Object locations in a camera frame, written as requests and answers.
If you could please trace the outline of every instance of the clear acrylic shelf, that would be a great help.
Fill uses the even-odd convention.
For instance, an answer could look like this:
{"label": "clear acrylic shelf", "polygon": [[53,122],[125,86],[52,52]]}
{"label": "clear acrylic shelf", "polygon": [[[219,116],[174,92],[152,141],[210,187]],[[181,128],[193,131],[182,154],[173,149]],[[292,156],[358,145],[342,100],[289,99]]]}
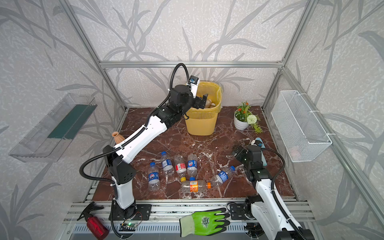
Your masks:
{"label": "clear acrylic shelf", "polygon": [[93,100],[68,93],[9,155],[23,162],[57,162],[96,108]]}

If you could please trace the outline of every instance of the small vase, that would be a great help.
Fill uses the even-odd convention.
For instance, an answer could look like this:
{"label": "small vase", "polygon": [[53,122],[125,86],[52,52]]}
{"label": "small vase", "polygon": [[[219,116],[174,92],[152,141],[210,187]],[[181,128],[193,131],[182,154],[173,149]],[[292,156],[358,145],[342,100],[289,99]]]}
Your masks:
{"label": "small vase", "polygon": [[237,111],[235,111],[235,113],[233,114],[233,122],[235,124],[235,128],[238,130],[246,129],[249,126],[249,124],[247,122],[242,122],[242,121],[238,120],[235,116],[236,112]]}
{"label": "small vase", "polygon": [[122,141],[125,140],[125,138],[123,136],[121,136],[119,134],[119,132],[113,132],[112,133],[112,137],[115,139],[115,143],[116,144],[119,144],[119,143],[121,143]]}

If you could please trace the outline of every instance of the white flower ball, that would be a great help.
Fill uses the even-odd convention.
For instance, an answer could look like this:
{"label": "white flower ball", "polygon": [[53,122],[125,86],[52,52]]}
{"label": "white flower ball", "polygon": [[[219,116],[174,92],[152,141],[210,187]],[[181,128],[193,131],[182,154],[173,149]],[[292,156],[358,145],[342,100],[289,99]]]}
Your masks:
{"label": "white flower ball", "polygon": [[252,125],[252,124],[255,124],[257,122],[257,117],[255,115],[249,115],[247,117],[247,123]]}

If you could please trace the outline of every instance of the beige vase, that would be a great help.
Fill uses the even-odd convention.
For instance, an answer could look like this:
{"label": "beige vase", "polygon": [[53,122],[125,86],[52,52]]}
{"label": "beige vase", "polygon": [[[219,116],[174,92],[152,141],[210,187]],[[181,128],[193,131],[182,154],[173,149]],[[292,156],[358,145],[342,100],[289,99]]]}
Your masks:
{"label": "beige vase", "polygon": [[125,138],[123,136],[121,136],[119,134],[119,132],[113,132],[112,133],[112,137],[115,139],[115,143],[116,144],[119,144],[119,143],[121,143],[122,141],[125,140]]}

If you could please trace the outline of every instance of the work glove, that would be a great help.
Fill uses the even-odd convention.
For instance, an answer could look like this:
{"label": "work glove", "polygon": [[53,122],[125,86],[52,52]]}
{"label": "work glove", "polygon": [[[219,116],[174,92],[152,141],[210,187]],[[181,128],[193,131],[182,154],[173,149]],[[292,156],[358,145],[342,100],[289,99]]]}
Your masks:
{"label": "work glove", "polygon": [[224,213],[227,209],[220,208],[203,212],[194,212],[191,215],[180,218],[180,235],[185,237],[189,234],[211,236],[227,230],[228,220],[222,220],[230,216]]}

